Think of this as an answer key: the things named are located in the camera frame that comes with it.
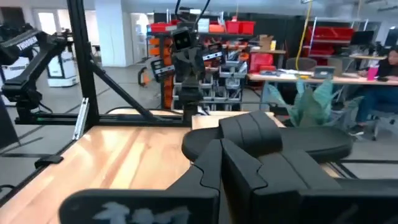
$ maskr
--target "person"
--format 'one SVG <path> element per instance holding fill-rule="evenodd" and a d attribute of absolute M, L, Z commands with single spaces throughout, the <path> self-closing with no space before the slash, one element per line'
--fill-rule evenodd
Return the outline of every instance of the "person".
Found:
<path fill-rule="evenodd" d="M 367 76 L 368 72 L 362 71 L 359 75 Z M 398 81 L 398 46 L 391 49 L 387 59 L 379 62 L 377 76 Z M 398 86 L 369 85 L 364 88 L 363 96 L 356 115 L 356 125 L 349 130 L 351 135 L 364 134 L 368 116 L 378 103 L 398 105 Z"/>

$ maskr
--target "door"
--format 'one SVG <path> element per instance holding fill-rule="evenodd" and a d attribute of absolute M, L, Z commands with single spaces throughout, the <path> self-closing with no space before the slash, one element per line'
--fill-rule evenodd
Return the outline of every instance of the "door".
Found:
<path fill-rule="evenodd" d="M 56 9 L 34 9 L 36 26 L 47 34 L 61 32 Z"/>

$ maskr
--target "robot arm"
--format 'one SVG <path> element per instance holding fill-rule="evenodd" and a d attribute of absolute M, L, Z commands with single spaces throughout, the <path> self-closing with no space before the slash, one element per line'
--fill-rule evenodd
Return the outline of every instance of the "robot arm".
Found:
<path fill-rule="evenodd" d="M 28 116 L 31 109 L 37 108 L 42 95 L 36 90 L 36 81 L 51 59 L 65 50 L 67 40 L 56 35 L 31 29 L 17 37 L 0 44 L 0 64 L 12 65 L 20 55 L 39 45 L 40 52 L 32 59 L 26 69 L 17 77 L 6 80 L 2 86 L 3 94 L 11 102 L 17 103 L 19 116 Z"/>

